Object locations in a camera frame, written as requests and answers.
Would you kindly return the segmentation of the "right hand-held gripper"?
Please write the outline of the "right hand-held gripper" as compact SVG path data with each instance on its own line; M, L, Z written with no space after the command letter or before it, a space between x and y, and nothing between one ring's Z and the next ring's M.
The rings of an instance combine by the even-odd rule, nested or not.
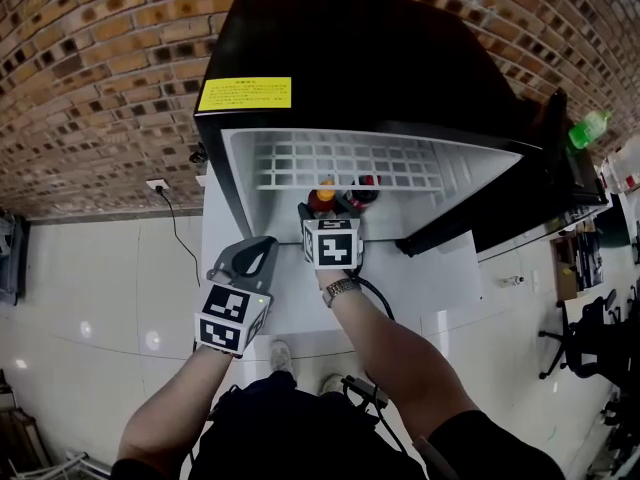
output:
M358 211L348 200L337 197L335 212L350 219L316 219L306 203L298 204L304 255L316 270L354 270L361 264Z

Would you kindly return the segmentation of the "orange cap tea bottle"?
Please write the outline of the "orange cap tea bottle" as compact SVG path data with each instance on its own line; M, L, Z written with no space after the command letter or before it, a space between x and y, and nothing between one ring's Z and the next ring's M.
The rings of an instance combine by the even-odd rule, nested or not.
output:
M307 207L313 218L333 219L336 217L336 191L333 186L334 181L328 178L320 183L319 189L313 189L309 192Z

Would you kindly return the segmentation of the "small cola bottle red cap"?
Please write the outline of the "small cola bottle red cap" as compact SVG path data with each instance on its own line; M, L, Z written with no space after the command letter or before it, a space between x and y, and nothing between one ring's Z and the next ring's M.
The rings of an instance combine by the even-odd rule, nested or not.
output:
M375 178L373 175L360 176L358 178L359 187L349 189L345 192L345 200L358 212L363 213L368 209L379 197L378 190L363 189L363 186L375 186Z

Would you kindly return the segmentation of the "person's left forearm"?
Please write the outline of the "person's left forearm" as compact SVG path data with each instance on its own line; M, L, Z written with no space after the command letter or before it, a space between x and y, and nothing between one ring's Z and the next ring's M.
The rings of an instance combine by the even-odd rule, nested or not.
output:
M228 354L198 348L130 418L117 458L145 463L166 478L178 477L231 362Z

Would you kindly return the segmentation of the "person's right forearm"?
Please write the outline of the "person's right forearm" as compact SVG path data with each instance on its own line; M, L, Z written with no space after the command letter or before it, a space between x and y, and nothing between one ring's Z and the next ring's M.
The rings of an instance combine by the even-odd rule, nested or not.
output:
M337 295L331 310L411 439L428 438L449 419L477 408L438 349L385 316L361 291Z

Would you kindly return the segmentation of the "silver metal wristwatch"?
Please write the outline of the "silver metal wristwatch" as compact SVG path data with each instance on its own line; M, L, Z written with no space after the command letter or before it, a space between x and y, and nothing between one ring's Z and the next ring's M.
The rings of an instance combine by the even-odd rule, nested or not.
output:
M321 289L323 301L328 308L332 307L336 298L340 295L350 291L360 290L359 283L351 278L339 279Z

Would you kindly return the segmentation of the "yellow sticker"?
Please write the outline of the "yellow sticker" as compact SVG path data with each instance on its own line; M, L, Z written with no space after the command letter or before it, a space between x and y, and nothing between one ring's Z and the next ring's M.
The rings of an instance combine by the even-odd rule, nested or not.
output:
M253 109L290 109L290 77L240 77L207 80L198 112Z

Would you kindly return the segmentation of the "black mini fridge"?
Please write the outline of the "black mini fridge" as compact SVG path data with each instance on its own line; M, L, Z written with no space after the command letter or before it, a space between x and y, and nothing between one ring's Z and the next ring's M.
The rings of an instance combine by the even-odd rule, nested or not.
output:
M290 109L198 112L211 79L290 77ZM442 193L379 191L368 241L406 238L507 171L529 126L523 104L457 17L410 0L234 0L194 118L244 237L301 239L313 189L261 190L255 146L269 132L338 132L428 142Z

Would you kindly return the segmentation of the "black waist device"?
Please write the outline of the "black waist device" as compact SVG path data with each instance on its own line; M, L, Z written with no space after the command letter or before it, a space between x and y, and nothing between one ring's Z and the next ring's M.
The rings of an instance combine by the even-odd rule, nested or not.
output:
M342 391L345 396L349 392L353 392L361 398L359 408L366 409L369 405L373 405L376 410L385 409L389 403L388 395L382 391L377 385L346 375L341 379Z

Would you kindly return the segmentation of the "black glass-door cabinet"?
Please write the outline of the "black glass-door cabinet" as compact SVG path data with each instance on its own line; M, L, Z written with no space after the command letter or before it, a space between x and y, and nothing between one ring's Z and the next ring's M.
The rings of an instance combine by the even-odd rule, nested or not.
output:
M587 152L573 153L559 132L538 138L541 153L523 158L474 197L467 227L478 252L606 203Z

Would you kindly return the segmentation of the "grey storage rack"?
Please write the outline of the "grey storage rack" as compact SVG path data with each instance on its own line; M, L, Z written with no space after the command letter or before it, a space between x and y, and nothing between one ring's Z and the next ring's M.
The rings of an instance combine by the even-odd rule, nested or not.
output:
M0 210L0 303L16 306L25 294L30 223Z

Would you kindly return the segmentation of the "cardboard box with goods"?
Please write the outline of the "cardboard box with goods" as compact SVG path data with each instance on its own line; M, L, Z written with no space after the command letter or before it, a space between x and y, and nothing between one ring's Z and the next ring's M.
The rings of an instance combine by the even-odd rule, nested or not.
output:
M595 232L567 232L551 242L556 292L560 301L576 299L604 281L599 236Z

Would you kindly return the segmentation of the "green drink bottle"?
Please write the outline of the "green drink bottle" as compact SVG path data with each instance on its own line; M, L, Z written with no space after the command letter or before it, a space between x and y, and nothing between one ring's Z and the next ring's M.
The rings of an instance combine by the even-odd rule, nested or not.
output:
M576 150L585 149L606 130L611 113L607 110L589 112L569 130L569 139Z

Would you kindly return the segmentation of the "clear bottle on cabinet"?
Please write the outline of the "clear bottle on cabinet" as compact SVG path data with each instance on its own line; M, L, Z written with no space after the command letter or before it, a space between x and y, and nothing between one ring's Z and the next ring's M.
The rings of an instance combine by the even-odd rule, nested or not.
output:
M625 147L608 155L600 174L605 188L611 193L627 193L640 188L640 147Z

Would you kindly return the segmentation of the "grey metal frame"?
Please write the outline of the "grey metal frame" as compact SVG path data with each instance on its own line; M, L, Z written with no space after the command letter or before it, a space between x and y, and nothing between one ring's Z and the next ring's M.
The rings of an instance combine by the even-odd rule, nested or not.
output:
M0 410L0 480L109 480L110 474L85 452L50 452L36 420L22 409Z

